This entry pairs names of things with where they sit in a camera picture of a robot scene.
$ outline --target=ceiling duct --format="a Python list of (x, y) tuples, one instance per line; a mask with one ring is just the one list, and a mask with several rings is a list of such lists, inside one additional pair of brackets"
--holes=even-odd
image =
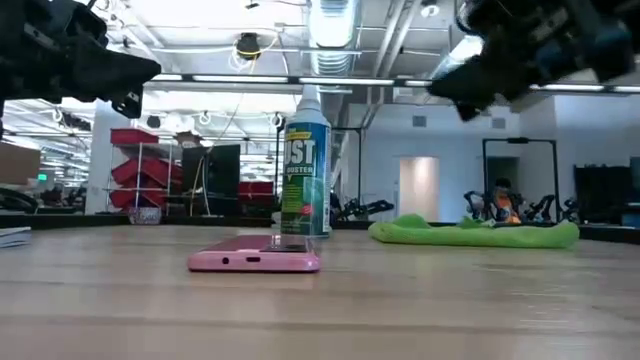
[[(311, 0), (310, 46), (355, 49), (359, 18), (360, 0)], [(311, 66), (315, 75), (345, 77), (353, 69), (354, 57), (353, 54), (316, 52), (311, 54)]]
[[(357, 45), (356, 26), (360, 21), (360, 0), (311, 0), (309, 13), (310, 46), (353, 50)], [(315, 52), (311, 53), (311, 68), (314, 75), (347, 77), (353, 70), (354, 54)], [(344, 95), (336, 94), (337, 87), (318, 86), (322, 113), (334, 127), (345, 126), (346, 108)], [(342, 133), (334, 133), (332, 142), (341, 144)], [(332, 159), (332, 168), (336, 158)]]

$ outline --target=column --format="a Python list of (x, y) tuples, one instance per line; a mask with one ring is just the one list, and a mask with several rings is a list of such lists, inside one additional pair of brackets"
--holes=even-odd
[(124, 163), (126, 158), (120, 150), (111, 146), (111, 129), (131, 127), (132, 121), (118, 114), (110, 103), (96, 101), (96, 112), (91, 141), (91, 164), (85, 214), (92, 215), (107, 209), (107, 183), (111, 169)]

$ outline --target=wall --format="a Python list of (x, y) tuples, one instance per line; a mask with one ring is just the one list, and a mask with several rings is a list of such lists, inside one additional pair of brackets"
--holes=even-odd
[[(438, 213), (440, 221), (458, 221), (466, 214), (462, 195), (469, 190), (482, 190), (481, 135), (427, 135), (419, 139), (367, 134), (363, 162), (363, 199), (367, 202), (385, 199), (398, 204), (400, 159), (435, 157), (440, 164)], [(517, 146), (496, 143), (490, 154), (518, 156)], [(394, 212), (374, 215), (372, 219), (392, 220)]]
[[(352, 105), (351, 117), (360, 119), (362, 113), (362, 106)], [(630, 157), (640, 156), (638, 96), (562, 95), (541, 101), (519, 116), (501, 108), (492, 113), (507, 118), (507, 129), (491, 129), (490, 118), (461, 123), (452, 107), (384, 105), (363, 144), (363, 200), (386, 199), (397, 204), (400, 159), (436, 157), (440, 160), (440, 220), (458, 221), (466, 214), (462, 194), (483, 188), (481, 139), (486, 137), (556, 139), (561, 201), (574, 196), (574, 164), (628, 166)], [(412, 115), (427, 116), (427, 128), (412, 128)], [(550, 145), (491, 143), (487, 155), (520, 158), (518, 183), (530, 201), (553, 193)], [(355, 164), (350, 161), (343, 167), (351, 179), (344, 186), (351, 193), (357, 186), (357, 181), (352, 182), (357, 174)], [(392, 211), (372, 219), (391, 220), (395, 215)]]
[(574, 165), (629, 166), (640, 154), (639, 102), (637, 96), (555, 97), (561, 199), (575, 195)]
[(439, 220), (440, 169), (436, 158), (400, 159), (398, 214)]

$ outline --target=black monitor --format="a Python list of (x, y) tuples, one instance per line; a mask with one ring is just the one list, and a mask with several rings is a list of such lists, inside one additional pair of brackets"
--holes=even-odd
[[(232, 215), (238, 211), (238, 186), (240, 184), (240, 145), (198, 147), (182, 151), (182, 192), (191, 194), (202, 187), (206, 179), (209, 212), (216, 215)], [(203, 165), (198, 174), (200, 161)], [(202, 200), (201, 194), (195, 199)]]

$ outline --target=metal frame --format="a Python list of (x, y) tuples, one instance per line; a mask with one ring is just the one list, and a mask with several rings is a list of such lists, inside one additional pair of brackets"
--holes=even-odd
[[(147, 84), (245, 84), (245, 85), (325, 85), (425, 88), (432, 79), (401, 79), (373, 77), (330, 77), (292, 75), (246, 74), (161, 74)], [(531, 85), (531, 92), (550, 94), (616, 94), (627, 96), (640, 94), (640, 86), (609, 86), (585, 83), (558, 83), (545, 86)]]
[(487, 169), (487, 144), (490, 142), (506, 142), (507, 144), (514, 145), (526, 145), (529, 143), (548, 143), (551, 145), (551, 152), (553, 157), (553, 186), (554, 186), (554, 195), (556, 197), (556, 221), (560, 222), (562, 208), (560, 207), (560, 193), (558, 190), (558, 146), (555, 140), (551, 139), (529, 139), (526, 137), (519, 138), (491, 138), (491, 139), (482, 139), (482, 172), (483, 172), (483, 182), (484, 182), (484, 193), (489, 193), (489, 174)]

